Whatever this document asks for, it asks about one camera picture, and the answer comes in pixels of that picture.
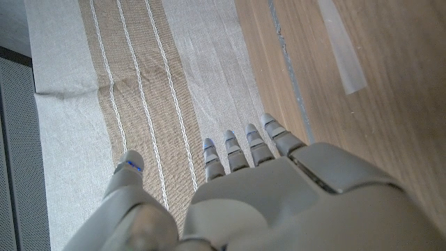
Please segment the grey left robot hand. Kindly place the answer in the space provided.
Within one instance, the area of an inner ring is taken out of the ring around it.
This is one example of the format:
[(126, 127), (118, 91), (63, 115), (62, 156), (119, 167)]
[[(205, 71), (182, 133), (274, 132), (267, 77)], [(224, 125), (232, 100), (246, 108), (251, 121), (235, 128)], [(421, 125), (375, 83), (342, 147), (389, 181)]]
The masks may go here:
[(119, 160), (100, 207), (67, 250), (444, 250), (445, 236), (389, 174), (331, 144), (307, 145), (261, 117), (275, 157), (252, 124), (248, 162), (231, 131), (225, 171), (203, 142), (206, 182), (184, 224), (142, 187), (144, 161)]

